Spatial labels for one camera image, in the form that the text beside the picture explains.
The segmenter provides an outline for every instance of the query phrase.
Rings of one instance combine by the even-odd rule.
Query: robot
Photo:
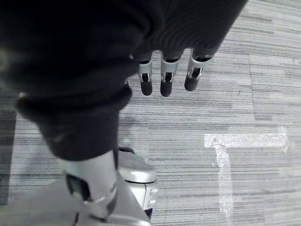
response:
[[[22,93],[16,106],[35,122],[64,178],[1,209],[0,225],[150,226],[155,169],[118,146],[127,78],[152,93],[160,50],[162,96],[191,49],[184,87],[197,88],[246,0],[110,0],[0,7],[0,84]]]

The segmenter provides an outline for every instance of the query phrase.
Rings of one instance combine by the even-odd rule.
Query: white tape marking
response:
[[[231,163],[227,147],[279,147],[286,152],[289,140],[286,130],[281,133],[270,134],[205,134],[205,147],[214,147],[216,162],[220,168],[219,200],[220,212],[223,214],[227,226],[232,226],[233,188],[231,179]]]

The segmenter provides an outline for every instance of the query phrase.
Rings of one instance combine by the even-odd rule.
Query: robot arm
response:
[[[159,49],[169,96],[181,54],[193,48],[185,82],[197,87],[246,0],[124,0],[0,6],[0,84],[22,92],[17,108],[35,122],[70,193],[108,219],[118,196],[118,118],[138,72],[150,95]]]

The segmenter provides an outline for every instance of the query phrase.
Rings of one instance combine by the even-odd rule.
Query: black fingertip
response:
[[[195,78],[188,78],[188,76],[186,76],[186,80],[185,80],[185,89],[187,91],[194,91],[198,86],[198,81]]]
[[[141,82],[141,91],[144,95],[149,96],[152,93],[151,81]]]
[[[172,87],[173,87],[172,82],[161,81],[161,86],[160,86],[161,95],[164,97],[168,97],[171,94]]]

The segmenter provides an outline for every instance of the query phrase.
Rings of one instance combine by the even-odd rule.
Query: silver metal joint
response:
[[[190,79],[194,77],[198,81],[202,75],[203,70],[207,67],[209,61],[210,60],[207,60],[205,62],[200,62],[195,60],[193,58],[193,49],[191,49],[189,63],[188,63],[187,77]]]
[[[71,195],[88,205],[93,215],[106,219],[110,215],[107,206],[117,193],[113,151],[84,161],[58,161]]]
[[[152,59],[146,64],[139,64],[138,77],[140,82],[151,81]]]
[[[166,82],[166,77],[169,76],[169,82],[174,81],[174,77],[177,72],[179,60],[175,62],[167,62],[163,59],[163,55],[161,56],[161,80]]]

